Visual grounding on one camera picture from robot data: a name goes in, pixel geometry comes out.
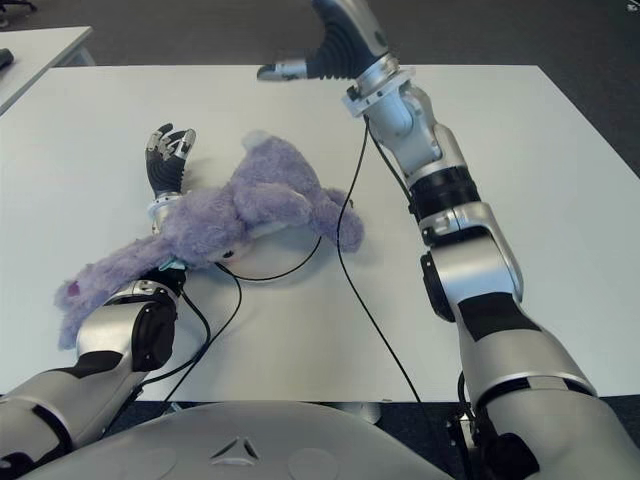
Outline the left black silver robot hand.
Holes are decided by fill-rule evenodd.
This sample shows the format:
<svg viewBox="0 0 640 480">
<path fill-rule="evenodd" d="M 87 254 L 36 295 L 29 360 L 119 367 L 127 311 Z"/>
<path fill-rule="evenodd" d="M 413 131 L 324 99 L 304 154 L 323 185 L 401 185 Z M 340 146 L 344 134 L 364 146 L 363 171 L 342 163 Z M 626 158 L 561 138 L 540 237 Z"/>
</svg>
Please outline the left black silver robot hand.
<svg viewBox="0 0 640 480">
<path fill-rule="evenodd" d="M 185 165 L 195 141 L 193 129 L 175 130 L 171 123 L 151 134 L 144 153 L 147 178 L 156 198 L 182 192 Z"/>
</svg>

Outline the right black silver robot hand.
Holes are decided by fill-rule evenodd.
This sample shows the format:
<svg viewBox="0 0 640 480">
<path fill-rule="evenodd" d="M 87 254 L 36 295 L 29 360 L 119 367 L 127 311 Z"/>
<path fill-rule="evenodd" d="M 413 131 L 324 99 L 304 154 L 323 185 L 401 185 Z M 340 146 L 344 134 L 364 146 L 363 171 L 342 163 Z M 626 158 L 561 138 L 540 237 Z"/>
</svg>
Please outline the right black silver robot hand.
<svg viewBox="0 0 640 480">
<path fill-rule="evenodd" d="M 365 1 L 313 1 L 322 21 L 320 46 L 303 59 L 266 64 L 257 71 L 259 81 L 346 79 L 358 82 L 376 75 L 392 75 L 398 61 L 389 52 L 384 30 Z"/>
</svg>

